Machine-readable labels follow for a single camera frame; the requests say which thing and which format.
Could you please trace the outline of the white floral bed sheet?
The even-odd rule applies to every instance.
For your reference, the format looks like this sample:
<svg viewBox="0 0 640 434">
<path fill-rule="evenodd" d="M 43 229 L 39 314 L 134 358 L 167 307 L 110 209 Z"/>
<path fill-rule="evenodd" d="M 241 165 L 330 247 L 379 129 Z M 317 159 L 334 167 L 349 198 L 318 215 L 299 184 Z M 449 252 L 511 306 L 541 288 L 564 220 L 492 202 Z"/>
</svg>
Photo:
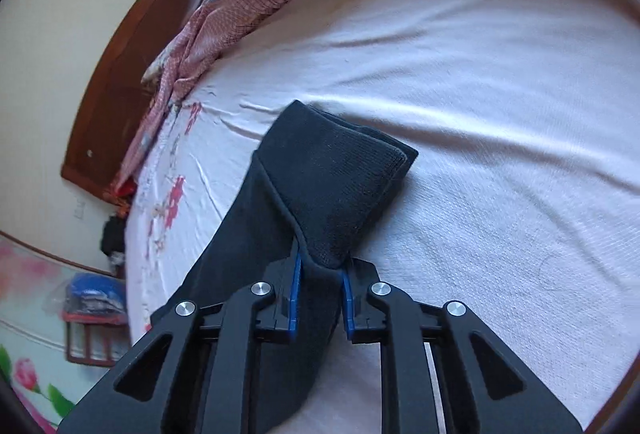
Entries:
<svg viewBox="0 0 640 434">
<path fill-rule="evenodd" d="M 126 230 L 130 333 L 183 282 L 294 100 L 418 158 L 358 248 L 468 304 L 590 424 L 639 351 L 639 0 L 293 0 L 171 113 Z"/>
</svg>

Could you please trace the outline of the dark navy pants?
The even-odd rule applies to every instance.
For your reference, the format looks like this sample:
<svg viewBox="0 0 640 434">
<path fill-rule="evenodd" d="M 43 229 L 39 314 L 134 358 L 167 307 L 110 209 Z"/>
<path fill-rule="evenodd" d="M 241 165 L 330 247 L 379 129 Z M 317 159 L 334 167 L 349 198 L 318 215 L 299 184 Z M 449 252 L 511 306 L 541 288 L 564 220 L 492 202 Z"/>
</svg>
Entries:
<svg viewBox="0 0 640 434">
<path fill-rule="evenodd" d="M 252 155 L 231 208 L 183 283 L 156 310 L 224 302 L 299 254 L 299 327 L 288 345 L 260 353 L 255 428 L 292 417 L 318 378 L 341 311 L 341 269 L 382 216 L 418 152 L 375 128 L 288 105 Z"/>
</svg>

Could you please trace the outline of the wooden headboard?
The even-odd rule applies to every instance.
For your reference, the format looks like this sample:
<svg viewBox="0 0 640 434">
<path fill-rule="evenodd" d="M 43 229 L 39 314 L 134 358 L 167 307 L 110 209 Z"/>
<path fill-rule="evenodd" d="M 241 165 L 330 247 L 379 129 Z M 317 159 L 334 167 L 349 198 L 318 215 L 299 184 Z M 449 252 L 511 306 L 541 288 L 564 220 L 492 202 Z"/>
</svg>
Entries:
<svg viewBox="0 0 640 434">
<path fill-rule="evenodd" d="M 122 160 L 155 95 L 141 79 L 203 0 L 137 0 L 93 71 L 70 132 L 63 180 L 114 204 Z"/>
</svg>

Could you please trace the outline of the black clothes pile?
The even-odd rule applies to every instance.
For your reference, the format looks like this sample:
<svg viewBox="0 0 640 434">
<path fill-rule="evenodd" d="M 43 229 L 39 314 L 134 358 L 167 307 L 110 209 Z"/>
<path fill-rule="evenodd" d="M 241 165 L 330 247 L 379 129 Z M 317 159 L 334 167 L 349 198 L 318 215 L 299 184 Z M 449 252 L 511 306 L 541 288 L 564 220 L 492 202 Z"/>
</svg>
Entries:
<svg viewBox="0 0 640 434">
<path fill-rule="evenodd" d="M 125 261 L 126 220 L 117 214 L 105 222 L 100 242 L 101 252 L 115 265 Z"/>
</svg>

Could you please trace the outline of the plastic bag with clothes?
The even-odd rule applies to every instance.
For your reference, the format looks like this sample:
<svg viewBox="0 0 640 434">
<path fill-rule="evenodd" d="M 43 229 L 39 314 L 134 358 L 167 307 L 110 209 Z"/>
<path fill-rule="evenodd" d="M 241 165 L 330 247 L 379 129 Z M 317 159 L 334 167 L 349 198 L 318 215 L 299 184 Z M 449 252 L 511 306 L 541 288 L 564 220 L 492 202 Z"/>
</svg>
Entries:
<svg viewBox="0 0 640 434">
<path fill-rule="evenodd" d="M 121 279 L 78 272 L 44 298 L 42 309 L 72 324 L 126 326 L 126 284 Z"/>
</svg>

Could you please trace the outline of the wooden chair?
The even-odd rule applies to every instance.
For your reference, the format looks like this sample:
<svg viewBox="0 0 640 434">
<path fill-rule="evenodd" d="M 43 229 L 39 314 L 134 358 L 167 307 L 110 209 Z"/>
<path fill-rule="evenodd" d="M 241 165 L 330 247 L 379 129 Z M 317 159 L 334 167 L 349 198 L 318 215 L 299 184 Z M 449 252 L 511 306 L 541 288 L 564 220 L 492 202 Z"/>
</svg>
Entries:
<svg viewBox="0 0 640 434">
<path fill-rule="evenodd" d="M 124 315 L 81 315 L 63 312 L 65 359 L 76 365 L 111 368 L 130 349 Z"/>
</svg>

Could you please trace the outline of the white wall socket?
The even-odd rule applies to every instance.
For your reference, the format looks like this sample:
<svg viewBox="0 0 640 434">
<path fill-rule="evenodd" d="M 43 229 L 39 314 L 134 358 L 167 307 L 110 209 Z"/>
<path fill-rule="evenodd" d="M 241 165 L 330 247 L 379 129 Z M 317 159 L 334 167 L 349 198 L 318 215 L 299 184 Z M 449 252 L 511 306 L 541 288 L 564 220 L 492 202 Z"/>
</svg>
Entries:
<svg viewBox="0 0 640 434">
<path fill-rule="evenodd" d="M 74 217 L 77 218 L 78 220 L 83 220 L 84 219 L 85 208 L 86 208 L 85 200 L 77 199 L 76 200 L 76 206 L 75 206 L 75 209 L 74 209 Z"/>
</svg>

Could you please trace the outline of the floral wardrobe door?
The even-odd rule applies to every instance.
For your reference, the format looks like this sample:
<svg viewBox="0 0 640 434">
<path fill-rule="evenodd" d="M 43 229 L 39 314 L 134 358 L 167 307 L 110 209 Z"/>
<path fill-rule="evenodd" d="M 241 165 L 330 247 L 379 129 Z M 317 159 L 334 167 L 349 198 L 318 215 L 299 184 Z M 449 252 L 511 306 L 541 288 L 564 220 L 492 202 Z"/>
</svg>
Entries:
<svg viewBox="0 0 640 434">
<path fill-rule="evenodd" d="M 68 362 L 64 322 L 42 309 L 44 298 L 78 272 L 89 271 L 1 239 L 1 373 L 45 433 L 54 433 L 107 372 Z"/>
</svg>

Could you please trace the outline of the red tasselled cloth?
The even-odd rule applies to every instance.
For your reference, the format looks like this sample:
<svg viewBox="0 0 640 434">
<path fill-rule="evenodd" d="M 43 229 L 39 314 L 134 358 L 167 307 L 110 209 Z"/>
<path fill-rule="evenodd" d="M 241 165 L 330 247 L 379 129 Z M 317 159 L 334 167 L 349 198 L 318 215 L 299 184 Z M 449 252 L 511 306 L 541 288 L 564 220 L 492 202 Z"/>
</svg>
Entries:
<svg viewBox="0 0 640 434">
<path fill-rule="evenodd" d="M 136 194 L 138 185 L 136 181 L 129 176 L 120 186 L 111 186 L 111 196 L 116 206 L 128 209 L 131 206 L 134 195 Z"/>
</svg>

